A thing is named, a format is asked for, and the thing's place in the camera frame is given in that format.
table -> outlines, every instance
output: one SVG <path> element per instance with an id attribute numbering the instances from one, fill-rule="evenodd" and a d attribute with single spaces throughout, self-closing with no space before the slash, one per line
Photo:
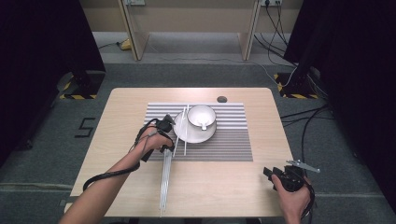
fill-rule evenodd
<path id="1" fill-rule="evenodd" d="M 263 167 L 283 168 L 290 147 L 266 88 L 122 88 L 111 92 L 71 197 L 84 182 L 122 158 L 143 126 L 150 102 L 243 103 L 253 161 L 173 161 L 163 217 L 279 217 L 276 192 Z M 159 217 L 163 163 L 141 162 L 107 217 Z"/>

wire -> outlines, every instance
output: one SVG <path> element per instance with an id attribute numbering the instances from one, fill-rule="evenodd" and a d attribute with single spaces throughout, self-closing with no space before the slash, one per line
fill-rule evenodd
<path id="1" fill-rule="evenodd" d="M 274 25 L 275 28 L 275 34 L 278 34 L 279 37 L 283 40 L 283 42 L 285 43 L 285 45 L 288 45 L 288 42 L 286 41 L 286 39 L 283 39 L 283 36 L 279 33 L 279 31 L 277 30 L 277 25 L 275 25 L 274 20 L 272 19 L 270 12 L 268 11 L 268 7 L 265 8 L 265 10 L 267 11 L 268 17 L 271 20 L 271 23 Z"/>
<path id="2" fill-rule="evenodd" d="M 277 9 L 277 16 L 279 17 L 278 21 L 280 24 L 280 30 L 282 32 L 283 39 L 285 40 L 285 44 L 288 45 L 288 41 L 286 41 L 285 33 L 283 33 L 282 20 L 280 19 L 280 16 L 282 15 L 282 6 L 278 1 L 276 1 L 276 9 Z"/>
<path id="3" fill-rule="evenodd" d="M 314 118 L 315 115 L 316 115 L 317 113 L 319 113 L 322 109 L 324 109 L 324 108 L 326 108 L 326 107 L 328 107 L 327 104 L 321 106 L 320 108 L 318 108 L 318 109 L 315 111 L 315 113 L 312 114 L 312 116 L 306 121 L 306 124 L 305 124 L 304 129 L 303 129 L 303 135 L 302 135 L 302 137 L 301 137 L 301 161 L 302 161 L 302 162 L 305 162 L 305 154 L 304 154 L 304 137 L 305 137 L 305 133 L 306 133 L 306 128 L 308 127 L 308 124 L 309 124 L 309 122 L 312 120 L 312 118 Z"/>
<path id="4" fill-rule="evenodd" d="M 300 119 L 294 119 L 294 120 L 282 120 L 282 122 L 287 122 L 288 123 L 288 124 L 283 125 L 283 127 L 285 128 L 285 127 L 287 127 L 287 126 L 289 126 L 289 125 L 291 125 L 293 123 L 296 123 L 296 122 L 298 122 L 300 120 L 303 120 L 303 119 L 309 119 L 309 117 L 300 118 Z M 324 117 L 315 117 L 315 119 L 329 119 L 329 120 L 333 120 L 333 118 L 324 118 Z"/>
<path id="5" fill-rule="evenodd" d="M 129 149 L 128 153 L 130 153 L 131 150 L 133 150 L 134 147 L 135 147 L 137 144 L 139 144 L 139 143 L 141 142 L 141 140 L 143 140 L 143 139 L 145 139 L 145 145 L 143 145 L 143 151 L 145 150 L 146 145 L 147 145 L 147 142 L 148 142 L 148 139 L 149 139 L 152 135 L 154 135 L 155 133 L 157 133 L 157 132 L 152 133 L 152 134 L 149 133 L 148 135 L 145 135 L 145 136 L 143 136 L 143 137 L 142 137 L 142 133 L 149 127 L 150 123 L 151 123 L 152 121 L 155 121 L 155 120 L 157 120 L 157 119 L 152 119 L 152 120 L 150 120 L 148 123 L 146 123 L 146 124 L 143 126 L 143 128 L 141 128 L 141 129 L 139 130 L 139 133 L 137 134 L 137 137 L 136 137 L 136 139 L 135 139 L 135 141 L 134 141 L 134 144 L 131 146 L 131 148 Z M 82 191 L 85 191 L 85 190 L 90 186 L 90 184 L 92 184 L 92 183 L 94 183 L 94 182 L 96 182 L 96 181 L 98 181 L 98 180 L 107 179 L 107 178 L 110 178 L 110 177 L 113 177 L 113 176 L 117 176 L 117 175 L 126 175 L 126 174 L 129 174 L 129 173 L 131 173 L 131 172 L 136 171 L 136 170 L 139 169 L 139 168 L 140 168 L 140 161 L 139 161 L 137 164 L 135 164 L 134 166 L 131 166 L 131 167 L 126 168 L 126 169 L 122 169 L 122 170 L 118 170 L 118 171 L 113 171 L 113 172 L 106 172 L 106 173 L 103 173 L 103 174 L 100 174 L 100 175 L 95 175 L 95 176 L 89 178 L 87 181 L 85 181 L 84 185 L 82 186 Z"/>
<path id="6" fill-rule="evenodd" d="M 285 115 L 285 116 L 282 116 L 282 117 L 280 117 L 281 119 L 285 119 L 285 118 L 288 118 L 288 117 L 293 117 L 293 116 L 297 116 L 297 115 L 302 115 L 302 114 L 306 114 L 306 113 L 309 113 L 309 112 L 312 112 L 312 111 L 317 111 L 317 110 L 319 110 L 319 109 L 321 109 L 322 108 L 322 106 L 321 107 L 318 107 L 318 108 L 315 108 L 315 109 L 309 109 L 309 110 L 305 110 L 305 111 L 302 111 L 302 112 L 298 112 L 298 113 L 294 113 L 294 114 L 289 114 L 289 115 Z"/>
<path id="7" fill-rule="evenodd" d="M 268 41 L 266 41 L 265 38 L 264 38 L 264 36 L 262 36 L 262 33 L 260 33 L 260 36 L 262 37 L 262 40 L 263 40 L 265 43 L 267 43 L 269 46 L 271 46 L 272 48 L 277 49 L 277 50 L 280 50 L 280 51 L 282 51 L 283 53 L 285 52 L 285 50 L 280 49 L 280 48 L 278 48 L 278 47 L 276 47 L 276 46 L 274 46 L 274 45 L 271 45 Z"/>
<path id="8" fill-rule="evenodd" d="M 271 49 L 271 48 L 265 46 L 265 45 L 259 40 L 259 38 L 258 38 L 256 35 L 254 35 L 254 38 L 262 45 L 262 47 L 263 47 L 264 49 L 267 49 L 267 50 L 268 50 L 268 59 L 270 60 L 271 63 L 277 64 L 277 65 L 282 65 L 282 66 L 287 66 L 287 67 L 292 67 L 292 68 L 297 67 L 297 64 L 289 62 L 288 60 L 286 60 L 286 59 L 283 58 L 283 55 L 281 55 L 280 53 L 274 51 L 273 49 Z M 283 59 L 284 61 L 286 61 L 286 62 L 288 62 L 288 63 L 290 63 L 290 64 L 293 64 L 293 65 L 281 64 L 281 63 L 274 63 L 274 62 L 271 60 L 271 57 L 269 56 L 269 51 L 273 52 L 273 53 L 274 53 L 276 56 L 278 56 L 279 58 L 281 58 L 281 59 Z"/>
<path id="9" fill-rule="evenodd" d="M 312 91 L 313 91 L 317 96 L 319 96 L 320 98 L 327 100 L 327 97 L 328 97 L 329 95 L 326 93 L 326 91 L 324 91 L 323 89 L 321 89 L 320 86 L 319 86 L 317 83 L 315 83 L 314 79 L 313 79 L 309 74 L 308 74 L 307 77 L 308 77 L 309 80 L 310 80 L 309 86 L 311 87 Z M 320 90 L 320 92 L 323 93 L 323 94 L 325 94 L 325 96 L 323 96 L 321 93 L 318 93 L 315 89 Z"/>
<path id="10" fill-rule="evenodd" d="M 111 46 L 111 45 L 117 45 L 117 46 L 119 46 L 119 48 L 121 49 L 121 43 L 122 42 L 116 42 L 116 43 L 111 43 L 111 44 L 106 44 L 106 45 L 103 45 L 103 46 L 101 46 L 101 47 L 98 47 L 99 49 L 102 49 L 102 48 L 105 48 L 105 47 L 108 47 L 108 46 Z"/>

floor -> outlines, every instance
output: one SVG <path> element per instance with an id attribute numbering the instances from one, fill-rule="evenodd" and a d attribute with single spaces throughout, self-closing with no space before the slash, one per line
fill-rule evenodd
<path id="1" fill-rule="evenodd" d="M 120 50 L 115 44 L 127 39 L 126 33 L 94 32 L 93 35 L 104 63 L 259 63 L 267 65 L 280 63 L 290 65 L 273 53 L 268 56 L 268 51 L 256 39 L 254 39 L 249 60 L 243 61 L 237 34 L 151 33 L 141 61 L 135 61 L 131 51 Z M 274 34 L 256 34 L 256 36 L 264 43 L 263 37 L 267 42 L 271 42 Z M 285 34 L 285 37 L 289 39 L 290 35 Z M 279 36 L 275 36 L 272 44 L 280 49 L 286 49 L 286 45 Z"/>

striped placemat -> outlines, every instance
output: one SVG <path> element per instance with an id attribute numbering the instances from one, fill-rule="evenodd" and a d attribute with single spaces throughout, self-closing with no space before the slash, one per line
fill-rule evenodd
<path id="1" fill-rule="evenodd" d="M 216 112 L 215 134 L 203 143 L 187 143 L 184 155 L 184 141 L 179 139 L 173 161 L 253 161 L 248 124 L 243 103 L 148 103 L 145 123 L 151 119 L 162 119 L 169 114 L 173 119 L 187 105 L 208 105 Z M 173 131 L 169 136 L 176 142 Z M 155 150 L 150 161 L 162 161 L 163 154 Z"/>

saucer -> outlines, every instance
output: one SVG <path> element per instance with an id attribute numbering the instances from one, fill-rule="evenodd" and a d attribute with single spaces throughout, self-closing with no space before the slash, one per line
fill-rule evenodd
<path id="1" fill-rule="evenodd" d="M 212 125 L 207 126 L 206 131 L 202 131 L 201 127 L 192 125 L 189 123 L 189 119 L 187 115 L 184 115 L 184 119 L 182 120 L 183 113 L 179 113 L 175 117 L 175 125 L 174 132 L 178 136 L 179 139 L 188 142 L 188 143 L 202 143 L 213 136 L 216 131 L 217 124 L 216 121 L 213 122 Z"/>

